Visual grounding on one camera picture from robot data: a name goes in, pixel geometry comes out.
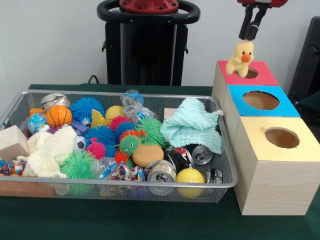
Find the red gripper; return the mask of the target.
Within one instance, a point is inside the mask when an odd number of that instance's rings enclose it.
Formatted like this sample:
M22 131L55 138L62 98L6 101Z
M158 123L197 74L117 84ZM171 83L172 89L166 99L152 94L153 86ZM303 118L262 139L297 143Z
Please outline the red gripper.
M238 0L237 2L242 4L243 7L245 7L245 16L239 32L239 38L241 40L247 39L249 41L252 41L256 37L262 18L265 16L268 8L280 8L281 6L285 5L288 2L288 0ZM254 20L251 21L253 17L254 8L258 8L258 12L254 17Z

